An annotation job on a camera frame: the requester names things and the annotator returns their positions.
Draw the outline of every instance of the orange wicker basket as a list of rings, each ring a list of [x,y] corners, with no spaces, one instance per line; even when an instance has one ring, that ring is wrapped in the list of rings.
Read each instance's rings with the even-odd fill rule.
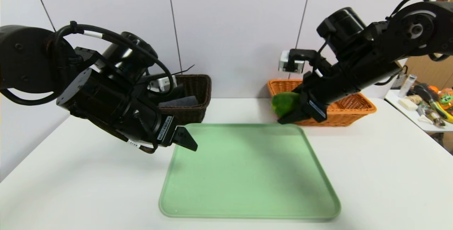
[[[271,96],[285,91],[292,91],[302,80],[270,80],[267,83]],[[361,93],[352,94],[340,99],[327,108],[327,121],[318,123],[307,119],[295,124],[301,126],[346,127],[363,116],[376,112],[376,107]]]

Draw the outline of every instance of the wicker basket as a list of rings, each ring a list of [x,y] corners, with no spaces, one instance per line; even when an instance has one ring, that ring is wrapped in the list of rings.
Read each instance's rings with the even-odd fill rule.
[[[177,75],[176,82],[183,84],[184,96],[195,96],[199,104],[188,107],[159,107],[160,110],[174,115],[178,125],[201,123],[211,101],[211,78],[208,75]]]
[[[292,91],[302,80],[270,80],[267,83],[271,96],[277,93]],[[363,116],[376,112],[376,107],[361,93],[352,94],[340,99],[327,108],[327,120],[321,123],[307,119],[295,124],[301,126],[346,127]]]

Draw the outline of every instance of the green tray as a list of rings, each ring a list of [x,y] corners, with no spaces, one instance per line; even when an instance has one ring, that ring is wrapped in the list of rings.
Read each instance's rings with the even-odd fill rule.
[[[160,195],[169,217],[331,219],[340,201],[296,125],[189,124]]]

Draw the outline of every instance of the gray cloth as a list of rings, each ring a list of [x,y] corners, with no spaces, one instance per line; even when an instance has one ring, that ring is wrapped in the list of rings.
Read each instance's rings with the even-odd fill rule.
[[[198,104],[197,98],[195,96],[187,96],[180,99],[171,100],[168,102],[159,103],[160,107],[188,107],[196,106]]]

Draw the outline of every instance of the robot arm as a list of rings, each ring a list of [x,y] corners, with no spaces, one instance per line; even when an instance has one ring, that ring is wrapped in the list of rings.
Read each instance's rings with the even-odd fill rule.
[[[401,2],[386,21],[369,26],[350,7],[340,9],[317,28],[325,39],[319,51],[289,51],[286,71],[300,70],[300,61],[308,61],[314,71],[307,72],[294,90],[300,94],[300,107],[279,122],[310,117],[325,121],[331,103],[395,75],[400,70],[395,61],[426,54],[442,61],[452,55],[453,3],[423,0],[401,9],[408,1]],[[320,54],[326,45],[338,60],[334,65]]]
[[[73,49],[63,37],[76,33],[108,40],[112,45],[103,54]],[[174,117],[162,114],[156,106],[162,97],[171,98],[173,79],[151,45],[136,35],[119,35],[76,22],[56,33],[7,25],[0,27],[0,52],[0,92],[17,104],[38,105],[56,99],[57,105],[71,115],[88,119],[147,153],[172,143],[197,150],[197,143],[187,130],[176,127]],[[99,72],[90,68],[93,64]],[[154,64],[165,74],[143,76]],[[169,78],[168,91],[147,89],[151,80],[162,77]],[[9,88],[52,94],[39,100],[24,100]]]

